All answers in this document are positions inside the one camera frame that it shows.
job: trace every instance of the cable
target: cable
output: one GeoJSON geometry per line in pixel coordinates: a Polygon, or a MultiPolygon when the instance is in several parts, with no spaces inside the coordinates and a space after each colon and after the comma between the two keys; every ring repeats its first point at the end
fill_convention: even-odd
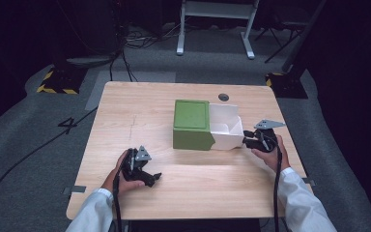
{"type": "Polygon", "coordinates": [[[123,61],[125,62],[125,65],[126,65],[126,70],[128,71],[128,78],[130,78],[131,82],[133,82],[133,79],[135,79],[135,81],[138,82],[137,78],[134,76],[134,74],[130,70],[130,64],[126,60],[126,55],[125,55],[124,50],[122,50],[122,56],[123,56],[123,61]]]}
{"type": "Polygon", "coordinates": [[[114,200],[114,208],[116,210],[116,220],[117,220],[117,228],[118,228],[116,230],[116,227],[115,227],[115,232],[122,232],[122,214],[120,213],[120,204],[119,204],[119,197],[118,197],[119,184],[120,184],[120,172],[122,171],[122,167],[125,163],[126,156],[128,156],[128,153],[131,153],[131,152],[133,151],[131,149],[128,149],[113,179],[113,200],[114,200]]]}
{"type": "Polygon", "coordinates": [[[132,48],[132,49],[139,49],[139,48],[148,48],[150,47],[151,45],[157,43],[157,42],[164,42],[164,41],[167,41],[175,36],[179,36],[180,34],[177,34],[177,35],[170,35],[172,32],[175,31],[176,28],[179,28],[181,24],[177,24],[175,25],[173,28],[169,29],[167,32],[164,32],[163,33],[163,36],[161,36],[162,38],[166,38],[166,39],[159,39],[159,38],[156,38],[156,37],[152,37],[152,36],[148,36],[148,37],[144,37],[142,35],[141,32],[139,31],[131,31],[128,36],[127,36],[127,43],[126,43],[126,47],[128,48],[132,48]],[[142,41],[141,44],[133,44],[133,43],[129,43],[129,42],[138,42],[138,41],[142,41]]]}
{"type": "Polygon", "coordinates": [[[261,225],[261,226],[260,226],[260,229],[262,229],[262,228],[264,228],[265,226],[267,226],[267,225],[268,225],[268,222],[270,222],[270,219],[269,219],[269,218],[267,219],[267,221],[265,222],[264,225],[261,225]]]}
{"type": "MultiPolygon", "coordinates": [[[[117,36],[116,36],[116,43],[117,43],[117,50],[116,51],[113,51],[113,52],[110,52],[110,53],[103,53],[103,52],[99,52],[93,48],[91,48],[89,45],[87,45],[83,40],[82,38],[79,36],[79,34],[77,33],[77,31],[74,29],[74,26],[73,24],[71,23],[71,20],[70,18],[68,17],[68,15],[66,14],[64,8],[62,7],[62,5],[60,4],[59,0],[56,0],[56,3],[59,7],[59,9],[61,10],[62,14],[64,15],[65,19],[67,20],[69,26],[71,27],[72,31],[74,32],[74,34],[77,36],[77,38],[82,42],[82,44],[89,50],[93,51],[94,53],[98,54],[98,55],[106,55],[108,56],[109,58],[106,59],[106,60],[102,60],[102,61],[95,61],[95,62],[88,62],[88,63],[74,63],[74,62],[70,62],[72,65],[74,65],[75,67],[79,68],[79,69],[89,69],[89,68],[95,68],[95,67],[99,67],[99,66],[103,66],[103,65],[106,65],[108,63],[113,63],[116,58],[119,56],[119,51],[122,49],[122,41],[119,40],[119,38],[123,37],[123,35],[120,35],[119,33],[119,28],[121,27],[121,25],[118,25],[117,27],[119,28],[116,28],[117,30],[117,36]]],[[[117,14],[119,15],[119,10],[120,8],[118,8],[117,6],[115,6],[115,4],[113,2],[110,2],[110,7],[111,9],[113,9],[113,14],[117,14]]]]}
{"type": "Polygon", "coordinates": [[[276,144],[276,149],[277,149],[277,154],[278,154],[278,164],[276,166],[275,183],[273,186],[273,221],[275,223],[275,231],[279,231],[278,184],[279,184],[279,176],[281,174],[282,153],[281,153],[278,143],[275,143],[275,144],[276,144]]]}
{"type": "Polygon", "coordinates": [[[284,223],[285,229],[287,231],[290,231],[289,228],[288,228],[288,224],[287,224],[287,221],[285,220],[285,218],[282,218],[281,220],[282,220],[282,223],[284,223]]]}
{"type": "Polygon", "coordinates": [[[88,117],[90,114],[92,114],[94,111],[96,111],[98,108],[94,108],[93,110],[91,110],[89,113],[87,113],[85,116],[83,116],[81,119],[79,119],[77,122],[75,122],[74,124],[72,125],[69,125],[67,129],[63,130],[62,132],[60,132],[59,134],[57,134],[56,136],[54,136],[53,138],[51,138],[50,140],[48,140],[47,142],[45,142],[43,145],[39,146],[38,148],[36,148],[35,150],[33,150],[32,152],[30,152],[29,154],[27,154],[26,156],[24,156],[22,159],[20,159],[18,162],[16,162],[13,166],[11,166],[5,173],[4,175],[2,175],[2,177],[0,178],[0,184],[1,182],[5,179],[5,177],[8,176],[8,174],[14,170],[18,165],[20,165],[23,161],[25,161],[26,159],[28,159],[30,156],[32,156],[33,154],[35,154],[36,152],[38,152],[41,148],[45,147],[46,145],[50,144],[51,142],[53,142],[54,140],[56,140],[57,138],[59,138],[60,136],[62,136],[63,134],[67,133],[71,128],[77,126],[78,123],[80,123],[82,120],[84,120],[86,117],[88,117]]]}
{"type": "Polygon", "coordinates": [[[115,59],[113,59],[111,62],[110,62],[110,66],[109,66],[109,73],[110,73],[110,81],[113,81],[113,73],[111,71],[111,68],[113,66],[113,63],[114,63],[115,59]]]}

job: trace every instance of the green box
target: green box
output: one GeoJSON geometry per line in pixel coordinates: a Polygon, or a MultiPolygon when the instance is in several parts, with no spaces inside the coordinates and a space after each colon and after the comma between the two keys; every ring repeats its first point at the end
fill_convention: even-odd
{"type": "Polygon", "coordinates": [[[209,151],[215,140],[210,131],[208,101],[176,100],[173,148],[209,151]]]}

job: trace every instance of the round hole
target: round hole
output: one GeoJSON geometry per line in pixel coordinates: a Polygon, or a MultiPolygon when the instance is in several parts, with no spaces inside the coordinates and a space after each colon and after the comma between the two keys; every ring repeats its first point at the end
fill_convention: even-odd
{"type": "Polygon", "coordinates": [[[226,95],[226,94],[219,94],[219,95],[218,95],[218,98],[219,98],[221,101],[223,101],[223,102],[227,102],[227,101],[230,99],[230,97],[228,97],[228,95],[226,95]]]}

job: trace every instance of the white sleeve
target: white sleeve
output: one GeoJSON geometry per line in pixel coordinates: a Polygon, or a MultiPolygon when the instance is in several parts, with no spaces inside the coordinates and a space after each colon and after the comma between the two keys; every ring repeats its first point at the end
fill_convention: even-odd
{"type": "Polygon", "coordinates": [[[107,232],[113,219],[112,202],[113,194],[109,190],[95,189],[83,202],[66,231],[107,232]]]}
{"type": "Polygon", "coordinates": [[[336,231],[321,201],[291,167],[281,172],[278,197],[285,206],[285,218],[292,231],[336,231]]]}

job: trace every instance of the wooden table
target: wooden table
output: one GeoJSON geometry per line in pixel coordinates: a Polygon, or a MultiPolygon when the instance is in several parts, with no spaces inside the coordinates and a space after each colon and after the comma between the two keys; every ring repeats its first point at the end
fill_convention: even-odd
{"type": "MultiPolygon", "coordinates": [[[[245,130],[253,131],[262,119],[284,122],[267,86],[108,82],[75,182],[87,189],[71,195],[68,218],[74,218],[86,197],[101,186],[125,149],[140,145],[153,158],[143,170],[162,176],[152,188],[121,197],[122,219],[273,217],[274,174],[249,149],[172,148],[177,99],[235,104],[245,130]],[[222,93],[229,101],[218,98],[222,93]]],[[[305,177],[288,128],[274,130],[284,139],[291,165],[305,177]]]]}

